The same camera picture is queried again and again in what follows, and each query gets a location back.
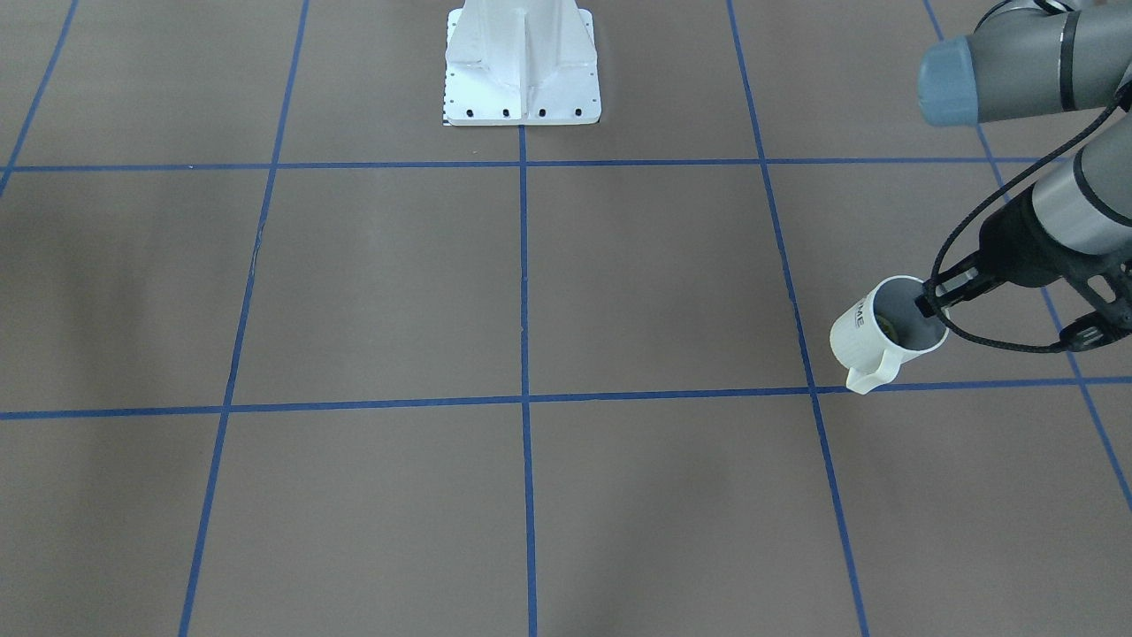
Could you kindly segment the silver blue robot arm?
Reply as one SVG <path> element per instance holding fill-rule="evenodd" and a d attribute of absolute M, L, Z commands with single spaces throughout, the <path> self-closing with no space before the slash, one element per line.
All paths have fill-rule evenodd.
<path fill-rule="evenodd" d="M 927 311 L 1002 285 L 1064 281 L 1091 305 L 1089 321 L 1129 328 L 1129 3 L 1003 1 L 969 34 L 921 57 L 921 117 L 935 127 L 1047 117 L 1098 117 L 1040 165 L 979 230 L 975 253 L 931 272 Z"/>

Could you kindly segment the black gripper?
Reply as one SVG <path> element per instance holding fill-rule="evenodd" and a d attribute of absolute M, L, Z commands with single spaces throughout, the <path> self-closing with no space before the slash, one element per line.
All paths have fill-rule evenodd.
<path fill-rule="evenodd" d="M 1101 274 L 1101 207 L 1077 187 L 1029 187 L 983 222 L 979 247 L 914 299 L 923 318 L 974 301 L 1002 285 L 1040 289 L 1063 279 L 1091 291 Z"/>

